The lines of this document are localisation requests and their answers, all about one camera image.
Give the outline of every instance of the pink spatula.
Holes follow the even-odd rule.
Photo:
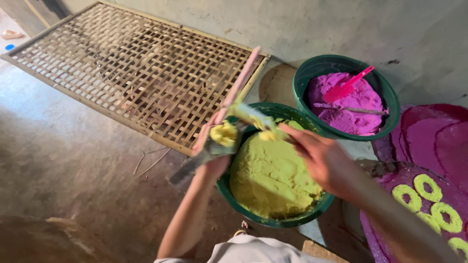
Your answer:
[[[356,81],[362,79],[362,77],[366,76],[369,72],[371,72],[373,69],[375,69],[374,66],[369,66],[367,69],[363,70],[361,73],[358,75],[354,76],[352,79],[350,79],[347,83],[345,83],[343,86],[334,86],[331,90],[329,90],[327,93],[325,93],[322,97],[322,99],[326,103],[332,103],[336,100],[342,99],[346,96],[348,96],[351,92],[354,91],[354,87],[352,86]]]

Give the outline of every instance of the pink dough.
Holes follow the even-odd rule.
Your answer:
[[[353,76],[349,73],[330,73],[313,78],[309,81],[309,101],[325,103],[322,97],[334,86],[342,86]],[[382,100],[366,80],[360,79],[354,83],[355,90],[348,96],[334,101],[332,107],[352,107],[366,110],[383,110]],[[356,113],[347,110],[334,110],[311,107],[311,110],[322,121],[342,132],[356,135],[374,135],[379,131],[382,116],[367,113]]]

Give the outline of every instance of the cloth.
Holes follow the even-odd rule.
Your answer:
[[[157,259],[154,263],[189,263],[182,258]],[[208,263],[330,263],[332,261],[302,253],[295,247],[274,238],[238,235],[214,246]]]

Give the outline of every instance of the yellow dough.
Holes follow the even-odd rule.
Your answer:
[[[403,199],[403,195],[409,195],[409,202],[406,203]],[[402,205],[406,206],[411,212],[417,212],[423,206],[421,198],[417,195],[416,191],[414,191],[411,187],[406,184],[399,184],[395,186],[392,190],[393,197],[400,202]]]
[[[290,126],[299,126],[290,121]],[[264,218],[290,218],[306,211],[322,195],[304,161],[285,141],[250,136],[231,166],[230,187],[236,200]]]
[[[468,243],[459,237],[453,237],[448,240],[448,245],[458,254],[461,249],[465,252],[465,263],[468,263]]]
[[[223,124],[216,125],[210,129],[210,136],[222,146],[231,147],[237,139],[237,129],[229,121],[225,120]]]
[[[433,202],[438,202],[442,199],[442,190],[428,175],[421,174],[416,176],[413,183],[414,188],[423,198]],[[431,193],[428,193],[426,190],[424,190],[424,183],[427,183],[432,188]]]
[[[436,220],[430,214],[426,214],[423,212],[417,212],[416,215],[424,221],[424,223],[428,224],[436,233],[440,234],[440,226]]]
[[[442,213],[447,213],[450,216],[450,223],[445,222]],[[458,233],[461,231],[463,222],[458,215],[457,211],[446,203],[435,203],[431,206],[431,214],[434,220],[439,224],[440,228],[451,233]]]

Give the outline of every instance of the bamboo frame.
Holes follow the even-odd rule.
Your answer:
[[[140,11],[99,1],[3,54],[73,99],[191,155],[251,49]],[[262,54],[247,95],[270,56]]]

